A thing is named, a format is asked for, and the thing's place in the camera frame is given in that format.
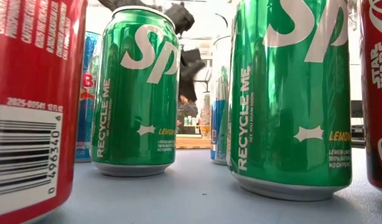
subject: sprite logo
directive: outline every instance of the sprite logo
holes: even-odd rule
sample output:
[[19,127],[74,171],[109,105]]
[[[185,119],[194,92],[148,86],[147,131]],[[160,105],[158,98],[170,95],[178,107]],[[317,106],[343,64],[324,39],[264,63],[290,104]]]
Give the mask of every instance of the sprite logo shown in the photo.
[[[295,28],[289,34],[280,34],[269,24],[263,40],[263,44],[266,47],[284,47],[297,44],[306,39],[314,28],[315,19],[313,12],[304,0],[281,0],[280,3],[283,10],[293,20]],[[334,42],[329,43],[336,25],[339,9],[343,12],[342,31]],[[321,17],[304,62],[322,63],[329,44],[332,46],[341,46],[348,40],[348,12],[345,0],[327,0],[322,15],[324,16]]]
[[[130,57],[128,52],[125,52],[124,57],[121,61],[121,65],[123,67],[128,69],[142,70],[150,67],[155,62],[157,52],[155,52],[154,47],[148,39],[148,33],[150,32],[156,33],[160,40],[163,40],[165,36],[164,31],[158,26],[151,24],[142,25],[136,31],[136,35],[134,36],[137,47],[142,53],[142,59],[140,61],[135,61]],[[148,76],[147,83],[157,84],[161,80],[162,74],[174,75],[176,73],[178,60],[177,49],[178,48],[175,45],[169,43],[168,41],[165,41],[161,52],[158,53],[158,59],[156,60],[156,63],[154,64],[152,71]],[[170,66],[170,69],[168,69],[168,71],[165,72],[164,70],[172,52],[174,53],[174,60],[172,62],[172,65]]]

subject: can top rim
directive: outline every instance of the can top rim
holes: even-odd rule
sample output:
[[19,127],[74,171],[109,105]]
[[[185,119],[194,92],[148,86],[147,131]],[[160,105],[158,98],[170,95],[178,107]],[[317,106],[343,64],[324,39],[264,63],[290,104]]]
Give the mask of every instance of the can top rim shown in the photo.
[[122,6],[122,7],[119,7],[117,9],[115,9],[113,12],[112,12],[112,17],[119,11],[124,11],[124,10],[130,10],[130,9],[139,9],[139,10],[144,10],[144,11],[149,11],[149,12],[153,12],[157,15],[160,15],[162,16],[163,18],[167,19],[170,24],[172,24],[173,26],[173,29],[176,30],[176,26],[174,25],[174,22],[172,21],[172,19],[170,19],[167,15],[165,15],[163,12],[159,12],[158,10],[156,9],[151,9],[149,7],[145,7],[145,6]]
[[218,41],[221,40],[221,39],[227,38],[227,37],[231,37],[231,35],[225,35],[225,36],[223,36],[223,37],[219,37],[219,38],[217,38],[215,41],[213,41],[213,44],[212,44],[212,45],[215,45],[216,42],[218,42]]
[[96,35],[101,35],[101,34],[99,34],[99,33],[97,33],[97,32],[93,32],[93,31],[85,31],[85,32],[88,32],[88,33],[91,33],[91,34],[96,34]]

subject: red soda can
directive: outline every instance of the red soda can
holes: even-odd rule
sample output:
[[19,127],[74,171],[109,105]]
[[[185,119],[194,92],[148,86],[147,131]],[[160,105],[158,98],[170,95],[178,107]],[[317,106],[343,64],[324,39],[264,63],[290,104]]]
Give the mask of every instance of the red soda can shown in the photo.
[[0,223],[72,190],[86,0],[0,0]]
[[382,191],[382,0],[362,0],[360,14],[367,171]]

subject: wooden shelf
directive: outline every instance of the wooden shelf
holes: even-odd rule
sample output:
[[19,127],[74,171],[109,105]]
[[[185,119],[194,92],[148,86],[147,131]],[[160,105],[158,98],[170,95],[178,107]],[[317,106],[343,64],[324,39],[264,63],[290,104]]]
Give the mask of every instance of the wooden shelf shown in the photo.
[[210,138],[203,138],[200,134],[176,135],[176,149],[210,149]]
[[210,125],[184,125],[184,127],[201,128],[201,127],[210,127]]

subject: soda can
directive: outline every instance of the soda can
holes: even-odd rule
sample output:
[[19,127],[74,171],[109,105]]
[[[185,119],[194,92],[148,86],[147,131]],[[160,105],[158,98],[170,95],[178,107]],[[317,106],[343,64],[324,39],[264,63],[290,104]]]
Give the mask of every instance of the soda can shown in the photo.
[[228,78],[230,72],[231,37],[220,37],[213,43],[212,62],[212,147],[210,159],[219,165],[227,165]]
[[72,191],[86,1],[0,1],[0,223]]
[[241,1],[232,41],[228,162],[240,185],[296,201],[349,186],[347,2]]
[[113,12],[102,36],[91,152],[102,174],[154,175],[174,162],[179,50],[165,14]]
[[82,87],[79,95],[75,162],[90,162],[91,130],[93,126],[100,45],[101,38],[99,34],[86,32],[85,51],[83,53]]
[[382,191],[382,1],[361,2],[361,68],[368,180]]

